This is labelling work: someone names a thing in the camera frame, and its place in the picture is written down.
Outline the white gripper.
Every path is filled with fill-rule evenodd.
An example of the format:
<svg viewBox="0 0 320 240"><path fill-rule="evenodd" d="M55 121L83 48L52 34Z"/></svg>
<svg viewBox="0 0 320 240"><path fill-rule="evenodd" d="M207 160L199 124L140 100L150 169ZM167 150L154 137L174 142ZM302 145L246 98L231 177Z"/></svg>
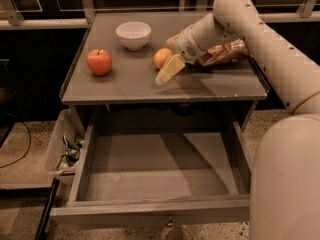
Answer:
<svg viewBox="0 0 320 240"><path fill-rule="evenodd" d="M166 43L169 47L175 49L178 54L169 56L166 59L163 67L155 78L157 85L167 83L185 67L186 62L194 64L205 53L205 51L197 45L192 35L191 26L179 34L168 38Z"/></svg>

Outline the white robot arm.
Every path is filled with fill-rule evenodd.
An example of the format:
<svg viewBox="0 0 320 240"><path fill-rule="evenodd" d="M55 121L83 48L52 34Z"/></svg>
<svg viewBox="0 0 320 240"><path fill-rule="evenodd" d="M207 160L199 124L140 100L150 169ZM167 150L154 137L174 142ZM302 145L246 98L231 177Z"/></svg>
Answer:
<svg viewBox="0 0 320 240"><path fill-rule="evenodd" d="M250 240L320 240L320 67L266 25L251 0L214 0L213 10L169 39L168 82L214 45L244 41L290 117L262 137L251 169Z"/></svg>

